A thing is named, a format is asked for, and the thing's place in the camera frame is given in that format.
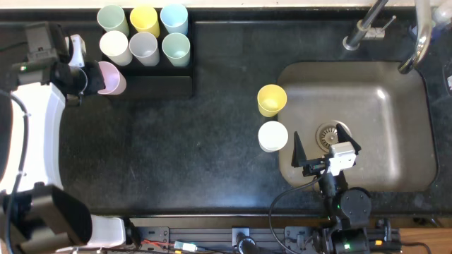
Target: drain strainer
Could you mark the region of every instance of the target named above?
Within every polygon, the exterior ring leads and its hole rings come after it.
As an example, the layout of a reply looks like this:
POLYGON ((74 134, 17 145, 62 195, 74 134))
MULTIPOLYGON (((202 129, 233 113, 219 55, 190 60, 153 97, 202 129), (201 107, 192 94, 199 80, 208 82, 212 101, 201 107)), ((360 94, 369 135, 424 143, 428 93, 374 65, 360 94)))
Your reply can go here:
POLYGON ((336 130, 336 125, 338 123, 340 123, 344 127, 345 131, 347 131, 350 137, 352 136, 350 129, 342 122, 332 120, 320 125, 320 127, 317 129, 316 140, 317 144, 319 144, 319 147, 325 152, 328 152, 330 150, 331 145, 337 144, 339 142, 338 131, 336 130))

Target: faucet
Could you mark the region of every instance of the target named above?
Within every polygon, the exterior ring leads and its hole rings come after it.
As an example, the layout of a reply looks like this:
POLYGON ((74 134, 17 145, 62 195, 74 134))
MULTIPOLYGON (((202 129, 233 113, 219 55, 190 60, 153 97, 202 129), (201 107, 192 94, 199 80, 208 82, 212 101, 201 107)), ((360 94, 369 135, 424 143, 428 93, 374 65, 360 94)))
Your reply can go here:
MULTIPOLYGON (((371 30, 371 24, 380 13, 388 0, 377 0, 370 8, 366 16, 358 21, 354 30, 343 40, 343 45, 347 50, 356 50, 359 42, 366 37, 371 30)), ((417 17, 417 41, 415 52, 410 55, 407 61, 402 62, 398 71, 402 74, 409 73, 424 58, 429 48, 432 36, 432 14, 429 0, 415 0, 417 17)))

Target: sink basin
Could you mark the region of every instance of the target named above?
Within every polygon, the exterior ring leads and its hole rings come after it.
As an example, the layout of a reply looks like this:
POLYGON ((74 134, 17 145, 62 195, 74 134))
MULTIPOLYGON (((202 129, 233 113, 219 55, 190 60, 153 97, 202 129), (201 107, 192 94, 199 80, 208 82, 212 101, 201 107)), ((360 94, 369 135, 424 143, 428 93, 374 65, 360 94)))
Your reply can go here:
POLYGON ((345 170, 350 187, 368 191, 423 191, 434 180, 436 159, 424 81, 417 71, 402 75, 398 63, 294 63, 278 85, 287 104, 278 120, 289 132, 279 151, 280 170, 292 186, 312 180, 293 168, 293 133, 308 159, 337 142, 341 123, 361 145, 356 165, 345 170))

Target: faucet base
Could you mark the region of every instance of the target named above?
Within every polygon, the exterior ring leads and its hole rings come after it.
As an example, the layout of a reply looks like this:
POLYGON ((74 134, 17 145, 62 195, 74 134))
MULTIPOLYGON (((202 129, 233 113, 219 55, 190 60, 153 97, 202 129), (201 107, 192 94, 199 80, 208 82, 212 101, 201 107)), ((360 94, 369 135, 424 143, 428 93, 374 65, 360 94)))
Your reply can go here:
POLYGON ((349 50, 349 51, 355 51, 355 50, 357 50, 357 49, 359 48, 359 43, 358 43, 358 45, 356 45, 356 46, 350 46, 350 45, 348 45, 348 44, 347 44, 347 39, 348 39, 348 36, 345 36, 345 38, 342 40, 342 45, 344 45, 344 48, 345 48, 346 50, 349 50))

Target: white wall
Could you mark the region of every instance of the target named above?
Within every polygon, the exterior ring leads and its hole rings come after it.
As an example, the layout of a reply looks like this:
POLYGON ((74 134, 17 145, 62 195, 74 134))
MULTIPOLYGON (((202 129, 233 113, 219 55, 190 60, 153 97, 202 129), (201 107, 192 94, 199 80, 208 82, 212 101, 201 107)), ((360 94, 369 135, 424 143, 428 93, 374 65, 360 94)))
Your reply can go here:
MULTIPOLYGON (((437 6, 444 0, 431 0, 437 6)), ((326 7, 371 6, 375 0, 0 0, 0 8, 99 8, 107 4, 134 7, 150 4, 162 7, 168 3, 182 3, 188 7, 326 7)), ((387 6, 413 6, 414 0, 390 0, 387 6)))

